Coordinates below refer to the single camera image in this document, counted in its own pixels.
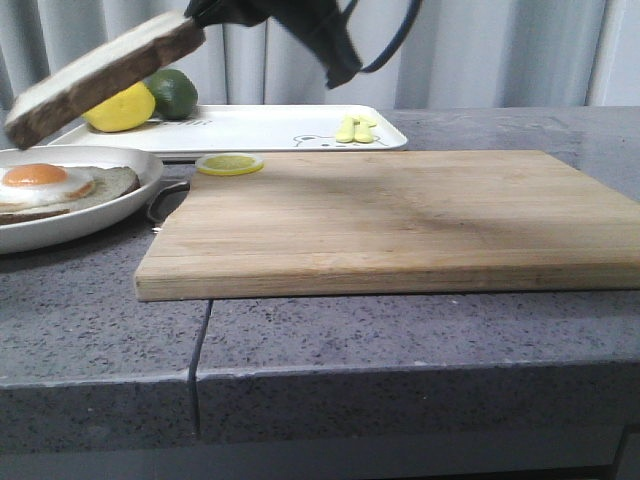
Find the gray countertop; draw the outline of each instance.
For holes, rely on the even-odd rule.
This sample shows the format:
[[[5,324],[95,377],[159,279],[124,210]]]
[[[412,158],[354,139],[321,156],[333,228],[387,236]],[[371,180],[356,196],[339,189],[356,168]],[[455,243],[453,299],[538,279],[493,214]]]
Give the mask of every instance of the gray countertop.
[[[383,113],[408,149],[544,150],[640,199],[640,108]],[[0,256],[0,452],[640,422],[640,291],[228,300],[207,324],[135,299],[152,240],[138,212]]]

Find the lemon slice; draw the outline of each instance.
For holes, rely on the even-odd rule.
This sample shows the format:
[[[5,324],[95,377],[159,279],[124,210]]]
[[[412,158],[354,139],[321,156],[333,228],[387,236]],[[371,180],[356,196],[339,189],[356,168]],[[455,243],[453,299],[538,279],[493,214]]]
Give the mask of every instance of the lemon slice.
[[[196,160],[196,170],[207,175],[243,175],[257,172],[263,166],[260,157],[249,153],[220,153]]]

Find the lemon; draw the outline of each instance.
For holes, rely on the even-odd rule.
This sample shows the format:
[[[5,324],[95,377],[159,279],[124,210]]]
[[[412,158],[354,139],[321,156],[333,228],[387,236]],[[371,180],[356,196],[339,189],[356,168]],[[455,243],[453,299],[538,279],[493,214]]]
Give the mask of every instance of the lemon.
[[[82,117],[103,132],[120,132],[149,120],[155,105],[155,98],[147,86],[137,82],[86,111]]]
[[[198,103],[196,87],[180,70],[159,70],[147,85],[156,99],[156,113],[166,120],[184,120]]]
[[[257,172],[264,161],[247,153],[222,153],[205,155],[196,160],[196,170],[207,175],[242,175]]]

